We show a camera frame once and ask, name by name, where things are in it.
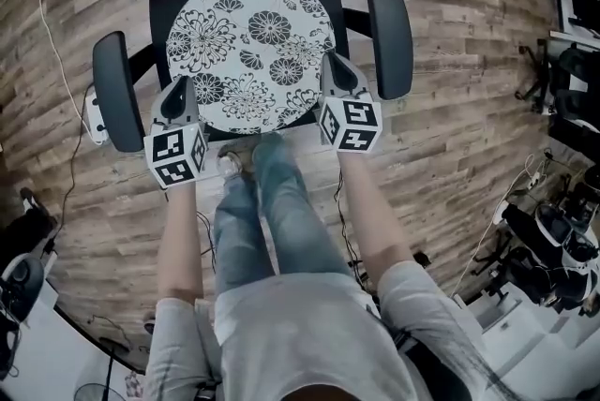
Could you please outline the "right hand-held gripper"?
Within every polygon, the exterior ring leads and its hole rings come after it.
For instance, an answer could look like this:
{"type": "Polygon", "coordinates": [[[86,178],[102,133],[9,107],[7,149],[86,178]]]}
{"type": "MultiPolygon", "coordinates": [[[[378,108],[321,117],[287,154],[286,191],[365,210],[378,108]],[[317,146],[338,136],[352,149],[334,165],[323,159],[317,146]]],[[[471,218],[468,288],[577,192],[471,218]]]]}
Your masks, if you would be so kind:
{"type": "Polygon", "coordinates": [[[342,153],[369,153],[383,131],[380,102],[365,74],[348,58],[326,52],[321,63],[319,129],[323,145],[342,153]]]}

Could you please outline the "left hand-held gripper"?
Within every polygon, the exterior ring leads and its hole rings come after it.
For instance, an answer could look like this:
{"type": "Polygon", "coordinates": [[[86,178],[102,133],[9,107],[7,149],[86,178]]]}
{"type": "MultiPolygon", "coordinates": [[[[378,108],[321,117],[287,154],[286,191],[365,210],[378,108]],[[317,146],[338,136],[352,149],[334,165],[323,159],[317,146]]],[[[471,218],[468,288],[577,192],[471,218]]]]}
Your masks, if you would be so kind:
{"type": "Polygon", "coordinates": [[[150,134],[143,138],[149,170],[161,189],[201,178],[207,152],[204,123],[199,119],[194,81],[171,82],[152,105],[150,134]]]}

